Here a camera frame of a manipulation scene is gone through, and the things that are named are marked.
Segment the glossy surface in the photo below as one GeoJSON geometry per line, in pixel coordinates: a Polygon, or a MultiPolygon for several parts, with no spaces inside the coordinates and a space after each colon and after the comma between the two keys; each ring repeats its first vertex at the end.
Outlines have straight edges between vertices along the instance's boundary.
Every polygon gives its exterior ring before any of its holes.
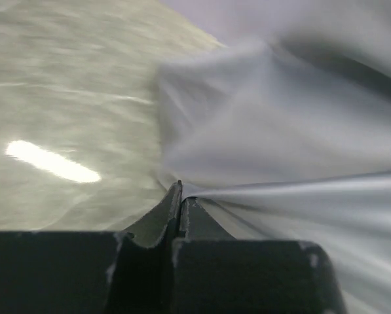
{"type": "Polygon", "coordinates": [[[0,1],[0,230],[119,229],[158,203],[156,62],[215,45],[155,0],[0,1]]]}

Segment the wrinkled fabric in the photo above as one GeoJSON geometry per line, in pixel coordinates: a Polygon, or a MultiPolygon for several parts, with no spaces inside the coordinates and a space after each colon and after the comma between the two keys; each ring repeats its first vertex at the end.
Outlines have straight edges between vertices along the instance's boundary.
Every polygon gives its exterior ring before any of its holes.
{"type": "MultiPolygon", "coordinates": [[[[391,314],[391,95],[288,34],[161,65],[159,180],[238,237],[317,242],[351,313],[391,314]]],[[[350,59],[391,78],[371,55],[350,59]]]]}

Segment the marble surface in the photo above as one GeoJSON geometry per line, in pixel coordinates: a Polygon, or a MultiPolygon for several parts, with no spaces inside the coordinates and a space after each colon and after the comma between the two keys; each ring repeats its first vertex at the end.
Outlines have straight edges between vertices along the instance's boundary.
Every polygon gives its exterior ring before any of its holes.
{"type": "Polygon", "coordinates": [[[216,45],[157,0],[0,0],[0,230],[120,229],[150,210],[156,64],[216,45]]]}

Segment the black plastic part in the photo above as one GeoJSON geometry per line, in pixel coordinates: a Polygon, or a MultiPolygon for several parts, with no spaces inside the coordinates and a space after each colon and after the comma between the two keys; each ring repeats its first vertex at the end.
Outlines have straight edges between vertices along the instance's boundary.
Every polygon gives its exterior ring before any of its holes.
{"type": "Polygon", "coordinates": [[[238,241],[182,185],[121,232],[0,232],[0,314],[345,314],[329,258],[238,241]]]}

